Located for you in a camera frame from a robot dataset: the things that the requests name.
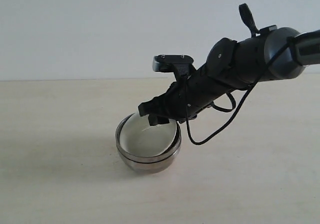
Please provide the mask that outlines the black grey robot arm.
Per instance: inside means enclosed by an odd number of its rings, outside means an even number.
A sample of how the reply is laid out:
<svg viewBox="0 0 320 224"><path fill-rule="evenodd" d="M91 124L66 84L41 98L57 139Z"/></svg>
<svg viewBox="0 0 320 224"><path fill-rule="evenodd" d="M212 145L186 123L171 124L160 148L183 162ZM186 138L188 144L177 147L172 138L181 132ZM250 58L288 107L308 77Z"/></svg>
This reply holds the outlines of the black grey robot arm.
<svg viewBox="0 0 320 224"><path fill-rule="evenodd" d="M290 27L263 29L243 41L222 38L205 63L195 68L188 55L160 54L153 58L155 72L173 73L167 91L138 106L152 126L169 120L195 119L214 100L233 91L246 91L255 81L297 78L307 66L320 62L319 31L300 33Z"/></svg>

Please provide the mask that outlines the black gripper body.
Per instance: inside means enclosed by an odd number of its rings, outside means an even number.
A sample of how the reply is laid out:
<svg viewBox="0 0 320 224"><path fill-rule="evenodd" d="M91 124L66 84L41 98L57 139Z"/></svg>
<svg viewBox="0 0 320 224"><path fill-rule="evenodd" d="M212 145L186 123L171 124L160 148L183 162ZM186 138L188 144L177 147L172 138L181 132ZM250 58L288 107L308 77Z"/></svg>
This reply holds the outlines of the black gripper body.
<svg viewBox="0 0 320 224"><path fill-rule="evenodd" d="M178 122L194 119L200 112L200 85L175 82L161 96L159 116Z"/></svg>

